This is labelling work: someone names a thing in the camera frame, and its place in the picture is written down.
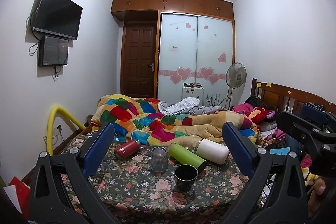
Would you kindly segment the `person's hand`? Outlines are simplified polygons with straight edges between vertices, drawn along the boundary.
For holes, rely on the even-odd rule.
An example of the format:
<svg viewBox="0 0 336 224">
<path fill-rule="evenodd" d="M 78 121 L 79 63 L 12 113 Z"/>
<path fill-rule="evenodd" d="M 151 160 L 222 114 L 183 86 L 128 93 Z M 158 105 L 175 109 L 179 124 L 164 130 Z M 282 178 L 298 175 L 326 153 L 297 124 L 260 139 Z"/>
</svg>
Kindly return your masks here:
<svg viewBox="0 0 336 224">
<path fill-rule="evenodd" d="M 312 187 L 308 201 L 308 217 L 312 218 L 323 204 L 324 194 L 327 192 L 326 182 L 323 177 L 319 177 Z"/>
</svg>

